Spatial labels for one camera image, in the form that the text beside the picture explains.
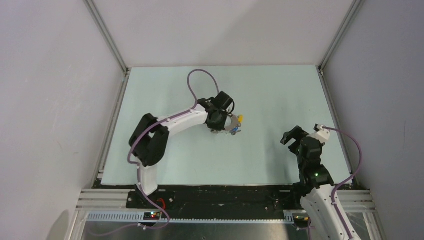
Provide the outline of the large metal keyring with keys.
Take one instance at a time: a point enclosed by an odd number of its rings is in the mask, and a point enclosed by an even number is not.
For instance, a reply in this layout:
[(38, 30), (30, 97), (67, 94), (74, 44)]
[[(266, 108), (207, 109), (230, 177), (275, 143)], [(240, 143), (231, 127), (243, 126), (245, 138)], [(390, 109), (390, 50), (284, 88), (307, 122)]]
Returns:
[(213, 134), (226, 133), (231, 134), (232, 136), (236, 135), (241, 131), (242, 121), (244, 116), (237, 114), (229, 114), (226, 118), (224, 129), (223, 130), (214, 130), (212, 129), (210, 132)]

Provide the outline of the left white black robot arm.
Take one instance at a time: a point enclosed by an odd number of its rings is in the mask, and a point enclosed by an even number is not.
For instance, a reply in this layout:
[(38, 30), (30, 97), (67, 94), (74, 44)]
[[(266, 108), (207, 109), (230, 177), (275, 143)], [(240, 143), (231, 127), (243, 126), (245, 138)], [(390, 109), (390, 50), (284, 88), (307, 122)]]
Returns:
[(162, 118), (145, 114), (129, 139), (128, 162), (137, 167), (136, 187), (141, 192), (138, 201), (145, 208), (158, 202), (157, 164), (165, 156), (169, 138), (205, 125), (212, 133), (236, 134), (241, 128), (241, 116), (233, 114), (234, 100), (221, 91), (216, 97), (201, 98), (194, 107)]

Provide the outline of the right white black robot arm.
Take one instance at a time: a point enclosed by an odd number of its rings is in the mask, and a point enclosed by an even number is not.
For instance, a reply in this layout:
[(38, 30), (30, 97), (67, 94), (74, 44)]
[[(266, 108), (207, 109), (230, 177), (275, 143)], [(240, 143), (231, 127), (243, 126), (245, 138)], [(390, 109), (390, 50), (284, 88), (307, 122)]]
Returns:
[(280, 142), (296, 156), (299, 170), (299, 182), (293, 185), (290, 202), (306, 211), (307, 227), (314, 227), (323, 240), (358, 240), (360, 236), (337, 194), (340, 186), (322, 164), (321, 156), (329, 139), (330, 130), (322, 124), (315, 125), (313, 133), (295, 126), (283, 134)]

